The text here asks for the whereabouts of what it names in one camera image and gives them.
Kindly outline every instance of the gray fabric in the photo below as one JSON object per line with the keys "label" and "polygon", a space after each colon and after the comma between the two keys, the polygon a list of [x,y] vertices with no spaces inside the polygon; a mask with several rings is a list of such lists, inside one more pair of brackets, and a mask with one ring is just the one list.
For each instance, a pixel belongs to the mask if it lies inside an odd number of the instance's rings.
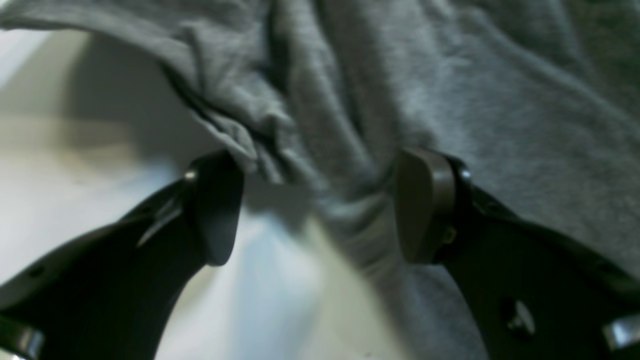
{"label": "gray fabric", "polygon": [[402,145],[463,158],[523,217],[640,277],[640,3],[13,0],[7,28],[81,28],[157,56],[247,171],[303,181],[420,359],[483,359],[442,269],[396,251]]}

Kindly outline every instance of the black bracket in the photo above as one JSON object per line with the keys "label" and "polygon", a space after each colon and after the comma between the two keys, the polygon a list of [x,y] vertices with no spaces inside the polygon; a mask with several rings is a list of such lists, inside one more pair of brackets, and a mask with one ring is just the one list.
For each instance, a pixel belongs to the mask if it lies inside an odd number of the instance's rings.
{"label": "black bracket", "polygon": [[640,359],[640,284],[615,264],[518,218],[456,158],[403,151],[395,181],[405,259],[446,267],[492,360]]}
{"label": "black bracket", "polygon": [[0,287],[0,348],[26,360],[152,360],[173,306],[233,249],[244,177],[226,152],[115,224],[70,241]]}

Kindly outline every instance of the white background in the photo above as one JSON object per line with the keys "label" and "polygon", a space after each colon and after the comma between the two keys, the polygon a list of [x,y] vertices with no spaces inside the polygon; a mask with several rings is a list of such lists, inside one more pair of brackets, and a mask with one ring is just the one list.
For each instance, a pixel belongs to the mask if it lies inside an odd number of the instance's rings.
{"label": "white background", "polygon": [[[0,33],[0,281],[215,148],[148,56],[77,32]],[[248,177],[232,259],[192,279],[157,359],[406,358],[307,198]]]}

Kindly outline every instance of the gray cloth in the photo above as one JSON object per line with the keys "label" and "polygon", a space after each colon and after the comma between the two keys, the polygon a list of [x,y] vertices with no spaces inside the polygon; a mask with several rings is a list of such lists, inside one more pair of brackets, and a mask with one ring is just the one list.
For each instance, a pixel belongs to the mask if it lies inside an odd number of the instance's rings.
{"label": "gray cloth", "polygon": [[483,359],[455,286],[397,255],[400,146],[463,158],[529,220],[640,277],[638,0],[13,0],[171,67],[247,171],[302,181],[420,359]]}

